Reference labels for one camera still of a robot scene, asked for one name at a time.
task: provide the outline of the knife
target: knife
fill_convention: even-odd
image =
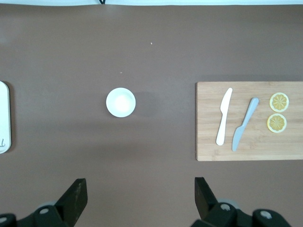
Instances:
[[[245,114],[243,123],[241,126],[239,126],[234,135],[233,135],[233,139],[232,139],[232,151],[236,151],[238,148],[238,144],[240,142],[240,139],[242,137],[242,134],[244,133],[245,127],[248,123],[248,121],[250,120],[252,114],[254,113],[255,109],[257,108],[259,104],[259,99],[258,98],[252,98],[250,101],[250,105],[247,108],[247,112]]]
[[[227,89],[220,106],[220,110],[222,112],[222,118],[216,139],[216,144],[218,144],[219,146],[223,145],[224,143],[227,112],[228,112],[228,106],[231,100],[231,96],[232,96],[232,88],[230,87],[229,89]]]
[[[0,154],[10,148],[9,88],[0,81]]]

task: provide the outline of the wooden cutting board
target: wooden cutting board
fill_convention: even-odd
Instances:
[[[222,98],[232,87],[232,97],[226,122],[225,142],[216,144]],[[275,112],[269,106],[270,97],[283,92],[289,107],[281,114],[287,127],[281,133],[267,128],[267,119]],[[232,138],[242,124],[253,97],[259,105],[240,140],[232,151]],[[196,90],[196,155],[198,161],[285,160],[303,159],[303,82],[198,82]]]

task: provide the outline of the lemon slice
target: lemon slice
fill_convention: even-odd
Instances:
[[[286,94],[278,92],[272,95],[269,101],[270,108],[276,112],[283,112],[288,108],[289,99]]]
[[[274,133],[283,132],[286,128],[287,121],[282,114],[274,113],[267,120],[267,127]]]

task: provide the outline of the brown table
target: brown table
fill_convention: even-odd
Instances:
[[[196,82],[302,81],[303,6],[0,6],[11,91],[0,213],[27,216],[85,177],[76,226],[180,226],[199,218],[194,177],[251,214],[301,226],[303,161],[196,160]],[[126,87],[137,108],[106,109]]]

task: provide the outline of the small bowl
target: small bowl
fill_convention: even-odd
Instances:
[[[106,106],[113,116],[127,117],[134,111],[136,99],[130,90],[118,87],[107,95]]]

